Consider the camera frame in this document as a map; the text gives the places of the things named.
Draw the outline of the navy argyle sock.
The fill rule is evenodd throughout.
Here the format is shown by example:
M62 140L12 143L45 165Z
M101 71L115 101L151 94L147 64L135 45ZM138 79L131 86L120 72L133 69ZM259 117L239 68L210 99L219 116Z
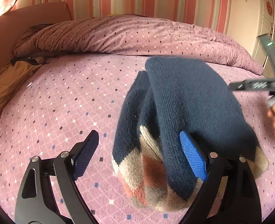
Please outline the navy argyle sock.
M159 172L148 176L167 203L194 199L203 181L184 155L179 134L224 157L244 156L255 178L268 167L252 127L224 80L205 62L152 57L146 62L150 82L147 107L140 118L140 141L158 158Z
M117 124L112 164L129 202L137 208L179 211L191 206L202 180L195 177L172 131L174 146L161 139L156 104L147 72L129 89Z

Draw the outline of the white decorated wardrobe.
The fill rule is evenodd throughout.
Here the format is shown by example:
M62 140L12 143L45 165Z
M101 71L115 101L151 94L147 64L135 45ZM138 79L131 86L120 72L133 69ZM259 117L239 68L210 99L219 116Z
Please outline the white decorated wardrobe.
M270 57L258 36L267 33L275 46L275 0L231 0L226 34L263 66L264 77L274 77Z

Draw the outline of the purple diamond bed sheet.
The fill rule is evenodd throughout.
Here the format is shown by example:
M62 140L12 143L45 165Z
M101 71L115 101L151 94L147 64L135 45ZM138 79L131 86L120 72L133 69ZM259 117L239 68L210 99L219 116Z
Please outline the purple diamond bed sheet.
M99 223L178 223L183 211L134 208L112 167L125 96L146 57L72 54L50 58L25 81L0 116L0 206L13 218L33 156L56 157L96 130L100 142L77 187Z

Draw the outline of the tan brown pillow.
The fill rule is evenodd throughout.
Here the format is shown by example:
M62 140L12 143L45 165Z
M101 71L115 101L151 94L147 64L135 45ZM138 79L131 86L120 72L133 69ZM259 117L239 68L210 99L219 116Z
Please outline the tan brown pillow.
M0 116L14 94L43 64L46 57L20 58L14 64L8 63L0 71Z

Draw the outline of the purple dotted rolled duvet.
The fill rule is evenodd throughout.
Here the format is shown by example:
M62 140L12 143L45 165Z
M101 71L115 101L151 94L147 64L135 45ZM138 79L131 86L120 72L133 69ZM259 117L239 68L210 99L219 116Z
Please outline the purple dotted rolled duvet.
M263 67L230 37L195 24L168 19L118 15L30 27L16 42L13 55L46 57L74 53L177 56L233 66L256 75Z

